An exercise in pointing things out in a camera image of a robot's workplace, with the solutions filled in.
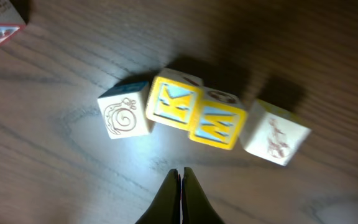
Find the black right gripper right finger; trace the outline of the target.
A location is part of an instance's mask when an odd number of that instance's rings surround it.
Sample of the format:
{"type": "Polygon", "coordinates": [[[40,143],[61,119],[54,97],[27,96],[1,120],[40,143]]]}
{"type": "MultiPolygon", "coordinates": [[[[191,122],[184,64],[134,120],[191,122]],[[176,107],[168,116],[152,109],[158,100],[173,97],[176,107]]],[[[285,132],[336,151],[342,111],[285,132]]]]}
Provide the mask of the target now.
{"type": "Polygon", "coordinates": [[[224,224],[211,206],[195,173],[184,167],[181,187],[182,224],[224,224]]]}

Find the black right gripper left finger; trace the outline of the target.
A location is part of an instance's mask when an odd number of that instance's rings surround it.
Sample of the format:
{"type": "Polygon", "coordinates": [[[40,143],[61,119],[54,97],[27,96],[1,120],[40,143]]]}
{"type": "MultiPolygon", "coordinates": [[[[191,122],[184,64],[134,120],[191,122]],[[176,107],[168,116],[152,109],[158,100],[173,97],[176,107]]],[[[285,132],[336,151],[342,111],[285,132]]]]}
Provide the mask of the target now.
{"type": "Polygon", "coordinates": [[[176,169],[168,171],[152,203],[136,224],[179,224],[181,178],[176,169]]]}

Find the wooden letter B hammer block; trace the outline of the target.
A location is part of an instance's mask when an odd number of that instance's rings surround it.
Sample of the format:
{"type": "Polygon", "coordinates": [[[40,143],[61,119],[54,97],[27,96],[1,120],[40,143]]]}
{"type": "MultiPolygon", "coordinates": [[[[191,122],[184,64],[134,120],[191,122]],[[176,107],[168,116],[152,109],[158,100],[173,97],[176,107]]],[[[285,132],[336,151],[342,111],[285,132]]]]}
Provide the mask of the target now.
{"type": "Polygon", "coordinates": [[[236,95],[201,88],[203,96],[195,108],[188,137],[195,142],[231,150],[247,119],[247,111],[236,95]]]}

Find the wooden block violin picture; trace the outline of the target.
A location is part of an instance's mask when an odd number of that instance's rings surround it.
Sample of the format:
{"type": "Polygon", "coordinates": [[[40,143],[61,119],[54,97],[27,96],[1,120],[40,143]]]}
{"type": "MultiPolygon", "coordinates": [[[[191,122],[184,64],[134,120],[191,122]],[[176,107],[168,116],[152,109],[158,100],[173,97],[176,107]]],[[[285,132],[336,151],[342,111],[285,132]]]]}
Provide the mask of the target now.
{"type": "Polygon", "coordinates": [[[290,111],[256,99],[239,140],[248,153],[286,166],[310,132],[311,129],[290,111]]]}

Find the wooden block snail picture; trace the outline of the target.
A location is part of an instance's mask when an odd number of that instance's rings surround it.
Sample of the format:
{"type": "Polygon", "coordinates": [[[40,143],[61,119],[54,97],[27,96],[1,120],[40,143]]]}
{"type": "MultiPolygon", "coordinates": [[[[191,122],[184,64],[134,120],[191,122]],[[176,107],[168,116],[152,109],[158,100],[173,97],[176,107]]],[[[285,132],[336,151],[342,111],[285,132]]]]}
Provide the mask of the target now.
{"type": "Polygon", "coordinates": [[[147,81],[114,86],[98,97],[104,125],[111,139],[148,135],[154,122],[145,114],[150,84],[147,81]]]}

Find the yellow block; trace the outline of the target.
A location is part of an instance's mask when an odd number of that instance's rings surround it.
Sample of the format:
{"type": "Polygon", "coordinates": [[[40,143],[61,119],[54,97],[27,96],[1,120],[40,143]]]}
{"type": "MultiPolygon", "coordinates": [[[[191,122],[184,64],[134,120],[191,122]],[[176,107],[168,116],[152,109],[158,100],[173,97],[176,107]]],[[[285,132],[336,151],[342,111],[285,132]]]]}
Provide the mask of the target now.
{"type": "Polygon", "coordinates": [[[148,119],[174,128],[189,130],[203,92],[199,77],[164,68],[155,76],[145,114],[148,119]]]}

